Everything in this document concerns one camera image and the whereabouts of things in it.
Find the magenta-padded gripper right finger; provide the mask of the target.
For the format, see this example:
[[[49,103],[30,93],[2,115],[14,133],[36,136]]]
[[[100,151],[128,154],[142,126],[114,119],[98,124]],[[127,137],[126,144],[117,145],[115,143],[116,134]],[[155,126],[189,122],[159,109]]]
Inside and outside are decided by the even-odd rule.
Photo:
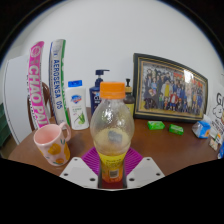
[[[143,157],[130,148],[124,159],[124,186],[139,188],[164,177],[151,157]]]

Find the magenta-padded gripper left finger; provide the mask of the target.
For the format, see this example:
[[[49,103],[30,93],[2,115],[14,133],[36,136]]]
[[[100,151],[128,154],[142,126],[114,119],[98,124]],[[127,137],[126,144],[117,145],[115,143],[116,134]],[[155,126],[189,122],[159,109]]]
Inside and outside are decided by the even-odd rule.
[[[60,177],[84,188],[98,188],[100,159],[95,148],[82,157],[73,157]]]

